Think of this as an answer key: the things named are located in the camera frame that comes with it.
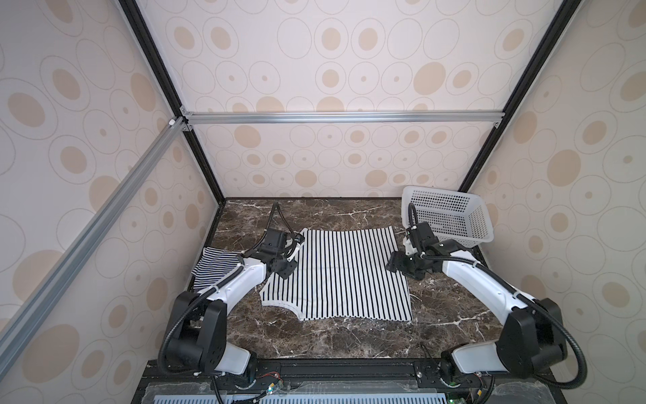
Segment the white plastic laundry basket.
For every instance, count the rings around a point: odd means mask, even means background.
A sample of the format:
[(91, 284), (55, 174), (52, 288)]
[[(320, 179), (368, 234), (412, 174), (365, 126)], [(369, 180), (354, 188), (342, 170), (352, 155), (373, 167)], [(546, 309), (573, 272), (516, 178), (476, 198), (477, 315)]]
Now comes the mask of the white plastic laundry basket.
[(401, 197), (403, 227), (411, 227), (408, 206), (417, 209), (418, 221), (427, 222), (440, 240), (453, 239), (465, 247), (494, 240), (489, 211), (479, 195), (451, 190), (406, 186)]

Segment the blue white striped tank top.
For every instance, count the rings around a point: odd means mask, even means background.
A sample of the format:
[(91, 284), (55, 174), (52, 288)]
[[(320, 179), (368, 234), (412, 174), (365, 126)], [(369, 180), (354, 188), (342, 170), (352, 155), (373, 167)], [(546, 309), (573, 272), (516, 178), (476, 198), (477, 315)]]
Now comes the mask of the blue white striped tank top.
[(198, 263), (192, 270), (193, 289), (201, 291), (219, 283), (235, 271), (240, 264), (237, 252), (228, 252), (215, 247), (205, 247)]

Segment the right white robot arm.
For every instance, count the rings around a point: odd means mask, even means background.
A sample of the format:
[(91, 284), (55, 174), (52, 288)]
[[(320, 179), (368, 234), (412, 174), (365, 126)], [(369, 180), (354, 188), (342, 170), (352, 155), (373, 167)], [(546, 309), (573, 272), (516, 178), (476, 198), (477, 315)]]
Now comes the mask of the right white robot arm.
[(562, 390), (582, 386), (588, 365), (582, 348), (563, 325), (560, 307), (512, 286), (454, 240), (440, 240), (427, 222), (407, 228), (405, 250), (391, 255), (388, 270), (417, 280), (442, 273), (457, 281), (501, 323), (495, 341), (442, 353), (438, 370), (446, 385), (462, 375), (506, 372)]

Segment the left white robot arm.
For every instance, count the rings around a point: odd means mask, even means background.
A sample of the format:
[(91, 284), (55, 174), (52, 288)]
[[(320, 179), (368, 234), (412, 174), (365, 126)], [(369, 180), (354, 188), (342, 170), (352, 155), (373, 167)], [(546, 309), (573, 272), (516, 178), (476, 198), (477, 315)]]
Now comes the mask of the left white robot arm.
[(235, 267), (224, 278), (200, 291), (180, 294), (158, 352), (161, 372), (231, 374), (253, 380), (256, 355), (227, 341), (228, 315), (270, 274), (289, 278), (298, 266), (296, 255), (305, 240), (300, 232), (269, 228), (257, 246), (233, 255)]

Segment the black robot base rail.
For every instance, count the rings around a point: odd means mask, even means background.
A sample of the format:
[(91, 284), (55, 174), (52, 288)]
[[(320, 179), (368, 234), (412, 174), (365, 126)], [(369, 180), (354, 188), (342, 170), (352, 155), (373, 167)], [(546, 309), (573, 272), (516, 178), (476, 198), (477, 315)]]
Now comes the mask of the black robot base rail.
[(259, 360), (245, 375), (164, 375), (146, 365), (134, 403), (564, 403), (564, 394), (506, 373), (442, 381), (437, 365), (420, 359)]

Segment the back aluminium frame rail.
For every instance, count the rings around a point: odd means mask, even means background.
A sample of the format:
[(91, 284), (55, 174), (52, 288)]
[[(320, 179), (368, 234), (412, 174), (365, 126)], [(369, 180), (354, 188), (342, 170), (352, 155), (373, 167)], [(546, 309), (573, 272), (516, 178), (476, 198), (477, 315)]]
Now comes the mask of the back aluminium frame rail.
[(501, 110), (431, 110), (431, 111), (298, 111), (298, 112), (193, 112), (170, 120), (173, 125), (192, 128), (195, 125), (310, 125), (310, 124), (383, 124), (383, 123), (500, 123)]

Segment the aluminium frame rail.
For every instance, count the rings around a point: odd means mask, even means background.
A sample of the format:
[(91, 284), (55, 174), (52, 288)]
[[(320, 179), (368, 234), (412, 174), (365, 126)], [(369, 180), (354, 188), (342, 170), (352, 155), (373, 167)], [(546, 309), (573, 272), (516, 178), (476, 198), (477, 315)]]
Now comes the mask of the aluminium frame rail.
[(298, 112), (193, 112), (170, 120), (173, 125), (192, 128), (195, 125), (310, 125), (310, 124), (383, 124), (383, 123), (500, 123), (501, 110), (431, 110), (431, 111), (298, 111)]
[(1, 335), (1, 377), (5, 377), (12, 369), (72, 281), (131, 203), (153, 168), (156, 168), (163, 154), (182, 133), (185, 124), (186, 119), (178, 116), (166, 126), (18, 310)]

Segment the left aluminium frame rail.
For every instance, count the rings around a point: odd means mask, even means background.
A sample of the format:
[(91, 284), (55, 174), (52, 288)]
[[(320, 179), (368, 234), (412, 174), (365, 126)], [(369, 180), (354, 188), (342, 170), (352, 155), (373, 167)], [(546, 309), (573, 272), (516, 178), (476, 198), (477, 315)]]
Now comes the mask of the left aluminium frame rail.
[(186, 119), (178, 116), (166, 126), (18, 310), (1, 335), (1, 377), (5, 377), (12, 369), (72, 281), (131, 203), (153, 168), (156, 168), (163, 154), (182, 133), (185, 124)]

